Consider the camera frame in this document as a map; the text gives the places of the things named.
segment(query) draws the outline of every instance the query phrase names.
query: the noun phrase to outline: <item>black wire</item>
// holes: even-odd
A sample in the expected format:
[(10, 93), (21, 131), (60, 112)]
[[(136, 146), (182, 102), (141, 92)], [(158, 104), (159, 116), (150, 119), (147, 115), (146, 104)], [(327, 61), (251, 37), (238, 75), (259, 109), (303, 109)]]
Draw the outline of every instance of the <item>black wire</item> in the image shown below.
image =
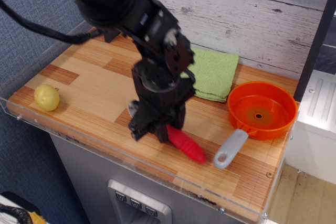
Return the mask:
[(0, 204), (0, 212), (13, 216), (20, 224), (33, 224), (29, 213), (25, 209)]
[(0, 0), (0, 8), (14, 21), (18, 22), (21, 26), (27, 28), (28, 30), (70, 44), (81, 44), (104, 33), (102, 30), (94, 30), (90, 33), (66, 35), (48, 27), (28, 21), (7, 6), (3, 0)]

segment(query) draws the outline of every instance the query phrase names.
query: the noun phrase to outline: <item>yellow object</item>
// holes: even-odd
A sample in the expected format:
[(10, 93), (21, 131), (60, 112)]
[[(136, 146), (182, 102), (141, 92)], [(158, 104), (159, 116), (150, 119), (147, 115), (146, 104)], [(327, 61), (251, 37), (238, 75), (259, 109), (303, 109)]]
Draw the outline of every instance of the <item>yellow object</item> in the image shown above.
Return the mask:
[(31, 217), (31, 220), (33, 221), (33, 224), (47, 224), (45, 219), (37, 213), (29, 212), (29, 215)]
[(36, 88), (34, 100), (42, 110), (52, 111), (59, 104), (59, 94), (53, 86), (42, 84)]

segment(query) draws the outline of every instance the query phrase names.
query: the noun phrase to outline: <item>pan drain hole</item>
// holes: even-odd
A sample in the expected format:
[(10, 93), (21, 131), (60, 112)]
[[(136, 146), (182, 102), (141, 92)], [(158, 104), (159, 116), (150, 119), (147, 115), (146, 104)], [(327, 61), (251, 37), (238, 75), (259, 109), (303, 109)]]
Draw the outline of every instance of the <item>pan drain hole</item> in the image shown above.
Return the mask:
[(263, 119), (264, 116), (262, 114), (260, 114), (260, 113), (255, 113), (254, 117), (256, 119)]

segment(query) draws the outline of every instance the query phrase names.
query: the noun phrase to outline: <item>green cloth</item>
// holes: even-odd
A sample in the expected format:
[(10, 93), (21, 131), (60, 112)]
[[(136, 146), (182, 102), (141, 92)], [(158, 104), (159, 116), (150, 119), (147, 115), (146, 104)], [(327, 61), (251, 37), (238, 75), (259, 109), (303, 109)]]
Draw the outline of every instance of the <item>green cloth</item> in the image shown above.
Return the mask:
[(211, 101), (225, 102), (230, 93), (239, 55), (193, 48), (193, 65), (188, 69), (195, 74), (196, 96)]

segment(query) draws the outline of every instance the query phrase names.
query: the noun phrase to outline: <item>floor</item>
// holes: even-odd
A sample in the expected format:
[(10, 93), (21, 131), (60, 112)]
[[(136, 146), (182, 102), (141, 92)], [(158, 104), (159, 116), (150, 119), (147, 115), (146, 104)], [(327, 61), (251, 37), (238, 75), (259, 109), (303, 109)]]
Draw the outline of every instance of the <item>floor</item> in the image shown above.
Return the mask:
[(268, 217), (278, 224), (336, 223), (336, 185), (285, 165)]

